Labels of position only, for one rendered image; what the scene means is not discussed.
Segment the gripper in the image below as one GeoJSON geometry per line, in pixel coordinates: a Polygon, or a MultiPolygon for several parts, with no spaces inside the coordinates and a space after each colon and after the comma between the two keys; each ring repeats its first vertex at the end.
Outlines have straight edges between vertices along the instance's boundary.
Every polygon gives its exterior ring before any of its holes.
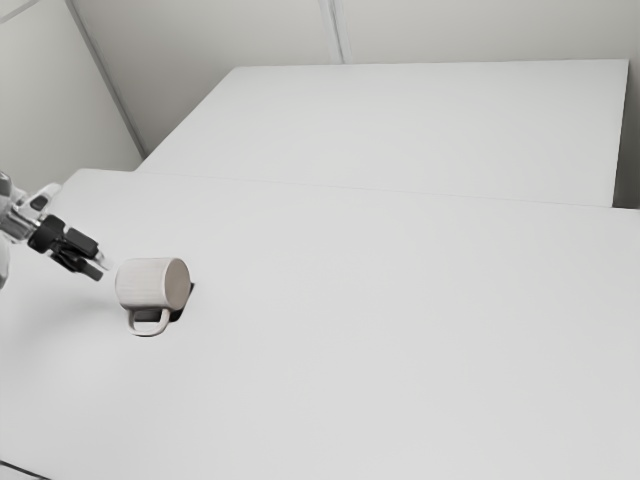
{"type": "Polygon", "coordinates": [[[79,273],[98,282],[104,273],[96,266],[109,267],[110,260],[99,244],[89,236],[69,228],[55,215],[46,216],[30,236],[27,245],[44,254],[52,250],[51,259],[72,273],[79,273]]]}

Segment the cream ribbed mug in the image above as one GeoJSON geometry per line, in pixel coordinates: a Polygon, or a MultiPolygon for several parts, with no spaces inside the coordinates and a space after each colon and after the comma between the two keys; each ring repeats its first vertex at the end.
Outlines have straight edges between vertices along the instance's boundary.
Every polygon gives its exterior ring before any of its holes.
{"type": "Polygon", "coordinates": [[[186,306],[190,292],[190,271],[179,258],[130,259],[118,268],[115,277],[115,293],[128,314],[128,330],[138,337],[162,334],[171,314],[186,306]],[[140,311],[160,313],[154,328],[136,328],[135,316],[140,311]]]}

